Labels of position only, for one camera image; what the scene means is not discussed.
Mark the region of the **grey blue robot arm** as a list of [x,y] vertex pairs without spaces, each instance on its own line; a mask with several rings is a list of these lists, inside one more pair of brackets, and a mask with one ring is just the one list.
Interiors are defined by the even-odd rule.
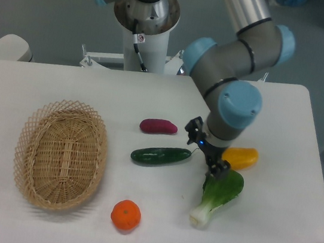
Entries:
[[[281,64],[294,53],[293,33],[275,25],[265,0],[224,0],[236,32],[236,40],[217,45],[199,38],[182,53],[183,67],[207,104],[207,119],[192,119],[186,125],[189,143],[203,152],[207,175],[226,177],[230,164],[222,154],[260,112],[258,89],[243,77]],[[115,18],[123,29],[123,67],[137,72],[163,73],[169,61],[169,32],[177,25],[177,0],[95,0],[113,4]]]

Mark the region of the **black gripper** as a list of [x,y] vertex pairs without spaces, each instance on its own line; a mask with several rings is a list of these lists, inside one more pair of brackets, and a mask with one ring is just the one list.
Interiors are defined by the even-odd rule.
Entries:
[[226,178],[231,169],[228,161],[222,160],[222,154],[228,148],[227,141],[216,138],[201,117],[196,117],[185,126],[188,133],[187,144],[197,144],[206,159],[207,171],[205,176],[215,177],[216,180]]

